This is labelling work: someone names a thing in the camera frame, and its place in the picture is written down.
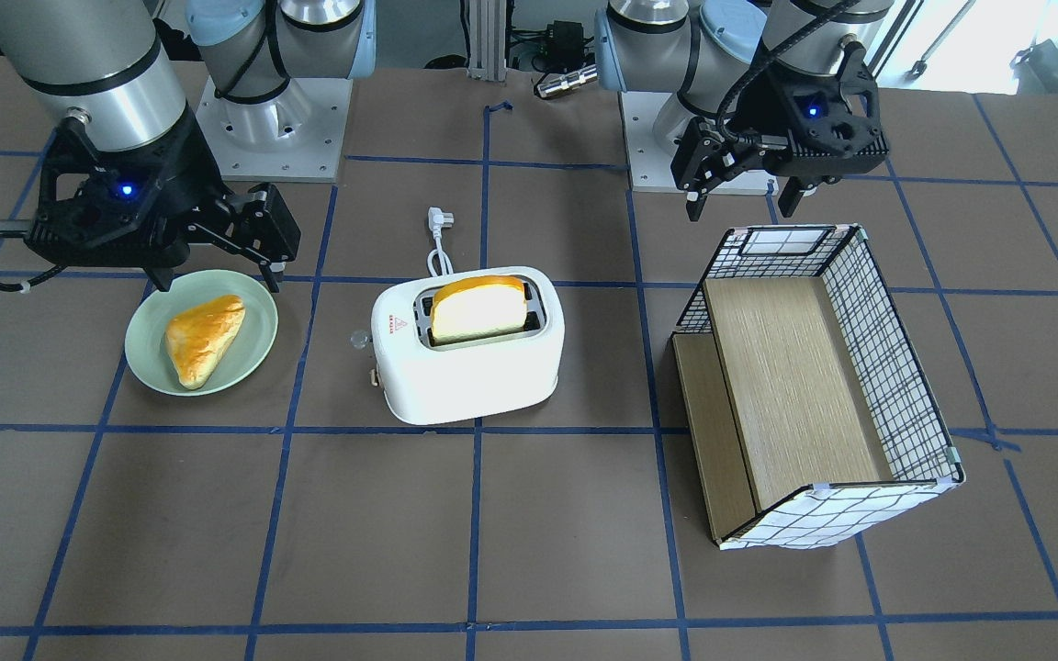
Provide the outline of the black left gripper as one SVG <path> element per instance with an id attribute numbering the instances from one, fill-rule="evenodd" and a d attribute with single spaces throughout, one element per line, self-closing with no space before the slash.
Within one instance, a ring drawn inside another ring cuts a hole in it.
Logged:
<path id="1" fill-rule="evenodd" d="M 841 41 L 839 69 L 815 76 L 799 73 L 758 45 L 764 65 L 738 93 L 736 112 L 719 137 L 703 117 L 685 126 L 670 164 L 673 183 L 687 196 L 685 212 L 700 221 L 709 192 L 738 173 L 763 169 L 785 177 L 777 208 L 792 218 L 807 194 L 867 175 L 889 154 L 879 117 L 876 80 L 863 59 L 863 43 Z"/>

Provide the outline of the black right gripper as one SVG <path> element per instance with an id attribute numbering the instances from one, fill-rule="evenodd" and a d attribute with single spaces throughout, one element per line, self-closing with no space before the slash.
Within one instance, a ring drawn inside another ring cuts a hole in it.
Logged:
<path id="1" fill-rule="evenodd" d="M 26 246 L 54 267 L 142 269 L 167 290 L 193 243 L 209 243 L 259 268 L 280 293 L 282 263 L 298 258 L 300 229 L 276 184 L 232 194 L 191 109 L 147 145 L 105 151 L 83 110 L 56 126 L 40 171 Z"/>

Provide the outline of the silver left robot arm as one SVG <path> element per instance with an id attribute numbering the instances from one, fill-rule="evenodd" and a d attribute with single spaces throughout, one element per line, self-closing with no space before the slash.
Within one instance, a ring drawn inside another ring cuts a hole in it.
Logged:
<path id="1" fill-rule="evenodd" d="M 867 43 L 889 1 L 610 1 L 595 66 L 614 92 L 668 93 L 670 175 L 697 221 L 741 175 L 784 177 L 783 217 L 890 153 Z"/>

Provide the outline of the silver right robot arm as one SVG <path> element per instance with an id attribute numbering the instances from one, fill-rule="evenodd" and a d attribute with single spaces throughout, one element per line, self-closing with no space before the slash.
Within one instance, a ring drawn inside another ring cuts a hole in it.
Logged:
<path id="1" fill-rule="evenodd" d="M 195 244 L 280 288 L 300 229 L 276 183 L 335 179 L 377 4 L 189 1 L 185 17 L 211 82 L 197 107 L 141 1 L 0 1 L 0 49 L 56 121 L 35 214 L 0 220 L 0 290 L 88 267 L 165 292 Z"/>

